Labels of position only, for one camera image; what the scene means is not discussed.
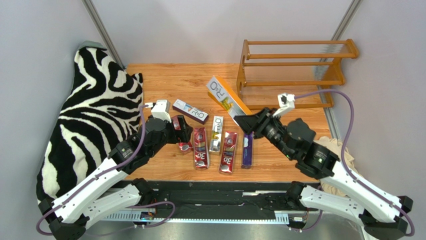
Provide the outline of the silver yellow R.O.C.S. toothpaste box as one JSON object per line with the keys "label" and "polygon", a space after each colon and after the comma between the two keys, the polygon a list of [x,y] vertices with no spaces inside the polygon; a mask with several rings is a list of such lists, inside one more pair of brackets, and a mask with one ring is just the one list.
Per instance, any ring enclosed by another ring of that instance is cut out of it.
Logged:
{"label": "silver yellow R.O.C.S. toothpaste box", "polygon": [[215,115],[212,123],[209,152],[219,155],[221,153],[222,133],[224,126],[224,117]]}

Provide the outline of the orange white R.O.C.S. toothpaste box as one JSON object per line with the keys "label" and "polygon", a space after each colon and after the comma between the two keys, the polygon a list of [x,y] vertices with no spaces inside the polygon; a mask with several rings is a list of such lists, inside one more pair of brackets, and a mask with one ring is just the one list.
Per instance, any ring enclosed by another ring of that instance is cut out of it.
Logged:
{"label": "orange white R.O.C.S. toothpaste box", "polygon": [[222,77],[214,75],[206,84],[206,87],[208,89],[208,96],[220,105],[232,119],[235,116],[253,114]]}

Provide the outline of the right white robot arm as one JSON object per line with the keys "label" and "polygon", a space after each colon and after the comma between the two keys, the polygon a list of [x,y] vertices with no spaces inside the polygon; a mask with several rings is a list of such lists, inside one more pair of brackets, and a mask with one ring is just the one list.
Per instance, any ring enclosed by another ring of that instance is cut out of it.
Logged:
{"label": "right white robot arm", "polygon": [[413,233],[407,217],[413,206],[411,198],[373,186],[346,169],[334,152],[316,143],[315,131],[302,119],[283,125],[274,113],[275,109],[264,108],[254,115],[238,115],[234,120],[244,133],[253,134],[256,139],[266,138],[289,160],[295,160],[296,168],[306,176],[344,193],[338,196],[293,181],[285,195],[290,206],[318,209],[346,218],[379,240],[398,240]]}

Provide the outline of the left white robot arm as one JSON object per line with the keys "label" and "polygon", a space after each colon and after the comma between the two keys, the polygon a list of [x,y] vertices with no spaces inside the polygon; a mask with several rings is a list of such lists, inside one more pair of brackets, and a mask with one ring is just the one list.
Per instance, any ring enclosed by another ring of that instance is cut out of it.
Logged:
{"label": "left white robot arm", "polygon": [[183,115],[170,120],[150,116],[140,130],[117,144],[86,179],[58,199],[39,205],[49,235],[57,240],[77,240],[103,218],[124,208],[150,208],[153,189],[143,178],[108,193],[138,168],[146,165],[165,145],[188,143],[193,127]]}

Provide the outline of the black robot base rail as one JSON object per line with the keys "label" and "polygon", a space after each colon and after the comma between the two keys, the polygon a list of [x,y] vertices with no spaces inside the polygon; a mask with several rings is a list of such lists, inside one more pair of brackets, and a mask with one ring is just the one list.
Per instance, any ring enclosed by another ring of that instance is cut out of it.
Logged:
{"label": "black robot base rail", "polygon": [[286,199],[288,182],[148,181],[146,209],[126,209],[108,220],[157,223],[278,224],[300,227],[307,210]]}

